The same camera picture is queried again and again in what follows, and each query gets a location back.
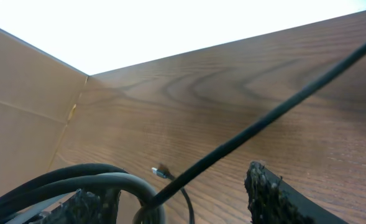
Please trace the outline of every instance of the wooden table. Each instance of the wooden table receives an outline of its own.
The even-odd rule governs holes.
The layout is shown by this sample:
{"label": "wooden table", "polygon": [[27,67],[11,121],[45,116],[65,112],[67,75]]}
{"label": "wooden table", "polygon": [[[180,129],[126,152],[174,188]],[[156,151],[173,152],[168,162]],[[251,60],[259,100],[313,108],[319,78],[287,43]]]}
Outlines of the wooden table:
{"label": "wooden table", "polygon": [[[180,174],[364,42],[366,11],[90,77],[50,169],[105,162],[160,190],[151,167]],[[366,58],[190,182],[197,223],[250,223],[253,160],[366,223]],[[181,194],[166,209],[187,223]]]}

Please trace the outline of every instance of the black cord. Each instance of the black cord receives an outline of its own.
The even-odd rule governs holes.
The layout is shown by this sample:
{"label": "black cord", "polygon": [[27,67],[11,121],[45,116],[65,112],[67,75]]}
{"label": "black cord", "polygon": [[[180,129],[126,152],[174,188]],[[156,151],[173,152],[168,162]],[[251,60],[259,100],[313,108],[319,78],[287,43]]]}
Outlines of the black cord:
{"label": "black cord", "polygon": [[[7,201],[1,202],[0,220],[41,201],[56,197],[61,194],[74,192],[76,189],[87,188],[118,188],[135,195],[144,203],[148,203],[152,198],[152,194],[147,190],[147,188],[143,187],[142,185],[137,185],[135,182],[127,178],[121,178],[112,175],[74,177],[44,185],[35,190],[31,190],[30,192],[20,194]],[[146,220],[150,220],[149,223],[153,224],[158,224],[159,219],[159,210],[149,213],[149,215],[146,217]]]}
{"label": "black cord", "polygon": [[311,96],[317,90],[338,77],[342,72],[346,71],[355,62],[360,60],[364,55],[366,55],[366,44],[361,46],[354,53],[352,53],[350,56],[337,64],[332,70],[304,87],[298,93],[291,96],[285,102],[271,110],[263,118],[255,122],[253,125],[249,126],[247,129],[243,130],[236,137],[217,147],[213,152],[209,153],[207,156],[199,160],[196,164],[194,164],[188,170],[182,173],[182,175],[178,176],[174,181],[172,181],[164,189],[162,189],[153,199],[151,199],[151,201],[147,205],[142,207],[134,217],[134,224],[139,224],[140,220],[143,219],[147,212],[165,203],[182,187],[188,184],[196,176],[200,175],[200,173],[205,171],[218,160],[222,159],[224,156],[230,154],[247,140],[255,136],[257,133],[261,132],[261,130],[266,128],[269,124],[273,123],[280,116],[288,112],[290,109],[305,100],[307,97]]}
{"label": "black cord", "polygon": [[[162,177],[164,179],[169,179],[171,181],[176,179],[176,177],[170,173],[169,169],[162,164],[158,167],[158,169],[152,168],[152,172],[154,174],[156,174],[157,176]],[[193,204],[191,203],[191,199],[188,196],[187,191],[185,191],[185,189],[183,187],[180,189],[180,191],[183,194],[183,196],[187,202],[189,219],[190,219],[189,224],[195,224],[195,214],[194,214]]]}
{"label": "black cord", "polygon": [[81,177],[85,175],[96,175],[107,172],[127,173],[121,168],[108,164],[79,164],[62,169],[58,169],[47,174],[32,179],[21,186],[11,190],[9,193],[0,197],[0,203],[5,202],[19,194],[24,194],[38,187],[50,184],[59,180],[65,180],[72,177]]}

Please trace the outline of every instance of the white wall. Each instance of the white wall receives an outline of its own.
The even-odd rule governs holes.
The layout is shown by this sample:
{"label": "white wall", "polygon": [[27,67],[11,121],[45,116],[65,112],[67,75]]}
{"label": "white wall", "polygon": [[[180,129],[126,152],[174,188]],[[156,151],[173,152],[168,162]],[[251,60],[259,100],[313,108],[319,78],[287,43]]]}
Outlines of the white wall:
{"label": "white wall", "polygon": [[366,0],[0,0],[0,28],[89,75],[366,10]]}

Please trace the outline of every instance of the brown wooden surface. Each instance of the brown wooden surface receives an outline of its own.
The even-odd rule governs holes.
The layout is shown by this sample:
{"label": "brown wooden surface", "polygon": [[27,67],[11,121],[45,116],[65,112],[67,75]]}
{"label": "brown wooden surface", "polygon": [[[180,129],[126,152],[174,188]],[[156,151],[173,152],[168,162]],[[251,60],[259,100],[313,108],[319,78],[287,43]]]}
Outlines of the brown wooden surface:
{"label": "brown wooden surface", "polygon": [[[361,12],[90,77],[51,169],[105,162],[160,190],[151,167],[180,174],[364,42]],[[252,160],[366,223],[366,58],[190,182],[198,223],[250,222]],[[169,223],[187,223],[181,194],[166,207]]]}
{"label": "brown wooden surface", "polygon": [[47,171],[85,81],[0,30],[0,196]]}

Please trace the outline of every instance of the black cable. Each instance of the black cable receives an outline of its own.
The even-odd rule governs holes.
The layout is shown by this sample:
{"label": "black cable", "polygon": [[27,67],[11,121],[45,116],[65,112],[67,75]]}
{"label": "black cable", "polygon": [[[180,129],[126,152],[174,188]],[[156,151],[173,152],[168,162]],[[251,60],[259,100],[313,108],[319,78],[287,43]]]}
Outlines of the black cable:
{"label": "black cable", "polygon": [[56,182],[59,180],[65,180],[72,177],[81,177],[85,175],[96,175],[107,172],[123,172],[127,173],[121,168],[109,165],[109,164],[79,164],[55,171],[51,171],[47,174],[41,175],[35,179],[32,179],[21,186],[11,190],[9,193],[0,197],[0,203],[9,200],[19,194],[24,194],[38,187]]}
{"label": "black cable", "polygon": [[236,137],[217,147],[213,152],[209,153],[207,156],[199,160],[196,164],[194,164],[188,170],[182,173],[182,175],[178,176],[174,181],[172,181],[164,189],[162,189],[153,199],[151,199],[151,201],[147,205],[142,207],[134,217],[134,224],[139,224],[140,220],[143,219],[147,212],[165,203],[182,187],[188,184],[196,176],[200,175],[200,173],[205,171],[218,160],[222,159],[224,156],[230,154],[233,150],[237,149],[247,140],[255,136],[257,133],[261,132],[261,130],[266,128],[269,124],[273,123],[280,116],[288,112],[290,109],[305,100],[307,97],[311,96],[317,90],[338,77],[342,72],[346,71],[355,62],[360,60],[364,55],[366,55],[366,44],[361,46],[354,53],[352,53],[350,56],[337,64],[332,70],[304,87],[298,93],[291,96],[285,102],[271,110],[263,118],[255,122],[253,125],[249,126],[247,129],[243,130]]}
{"label": "black cable", "polygon": [[[7,201],[1,202],[0,220],[41,201],[61,194],[74,192],[76,189],[87,188],[116,188],[125,190],[135,195],[144,203],[148,203],[152,198],[152,194],[147,190],[147,188],[142,185],[137,185],[134,181],[127,178],[111,175],[74,177],[44,185],[35,190],[31,190],[30,192],[20,194]],[[160,219],[159,210],[149,213],[146,219],[147,218],[150,220],[149,223],[158,224]]]}
{"label": "black cable", "polygon": [[[162,177],[164,179],[169,179],[171,181],[175,180],[176,177],[170,173],[169,169],[164,166],[164,165],[160,165],[157,168],[152,168],[152,172],[154,174],[156,174],[157,176],[159,177]],[[185,189],[182,187],[180,189],[181,193],[183,194],[186,202],[187,202],[187,206],[188,206],[188,214],[189,214],[189,224],[195,224],[195,214],[194,214],[194,208],[193,208],[193,204],[191,203],[191,199],[190,197],[188,196],[188,193],[187,191],[185,191]]]}

